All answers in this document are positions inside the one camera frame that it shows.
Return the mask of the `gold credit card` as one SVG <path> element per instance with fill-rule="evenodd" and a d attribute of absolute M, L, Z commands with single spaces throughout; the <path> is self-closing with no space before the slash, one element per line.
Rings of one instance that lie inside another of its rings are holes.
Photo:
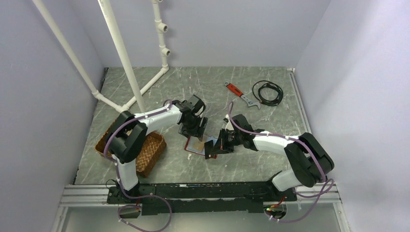
<path fill-rule="evenodd" d="M 205 143 L 203 141 L 194 140 L 191 149 L 193 152 L 204 154 L 205 153 Z"/>

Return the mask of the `woven wicker basket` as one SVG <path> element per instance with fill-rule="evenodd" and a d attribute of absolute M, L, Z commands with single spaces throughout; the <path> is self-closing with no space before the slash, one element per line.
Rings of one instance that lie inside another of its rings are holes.
<path fill-rule="evenodd" d="M 95 150 L 104 158 L 103 150 L 108 139 L 108 134 L 113 126 L 112 123 L 105 134 L 95 145 Z M 156 131 L 147 135 L 142 150 L 136 158 L 136 173 L 141 177 L 148 177 L 154 168 L 155 164 L 159 160 L 161 154 L 165 151 L 166 142 L 164 136 Z"/>

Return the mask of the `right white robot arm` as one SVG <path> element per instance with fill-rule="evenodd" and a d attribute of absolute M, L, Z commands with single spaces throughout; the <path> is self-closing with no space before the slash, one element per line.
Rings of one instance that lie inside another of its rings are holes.
<path fill-rule="evenodd" d="M 273 201 L 279 200 L 286 190 L 293 187 L 312 187 L 324 181 L 335 167 L 333 160 L 311 133 L 284 136 L 263 129 L 255 130 L 242 114 L 228 117 L 227 120 L 232 129 L 221 129 L 216 142 L 205 143 L 205 158 L 232 153 L 240 145 L 253 151 L 284 155 L 290 169 L 275 174 L 271 178 L 272 184 L 266 188 L 268 198 Z"/>

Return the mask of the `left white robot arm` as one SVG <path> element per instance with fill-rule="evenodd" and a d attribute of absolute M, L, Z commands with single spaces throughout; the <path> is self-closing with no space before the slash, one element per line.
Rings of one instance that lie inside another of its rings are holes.
<path fill-rule="evenodd" d="M 205 103 L 192 95 L 183 101 L 166 100 L 161 108 L 146 113 L 120 113 L 108 131 L 103 156 L 116 166 L 116 183 L 125 202 L 132 203 L 140 196 L 136 159 L 146 137 L 158 129 L 176 124 L 182 136 L 202 139 L 208 121 L 202 115 L 205 109 Z"/>

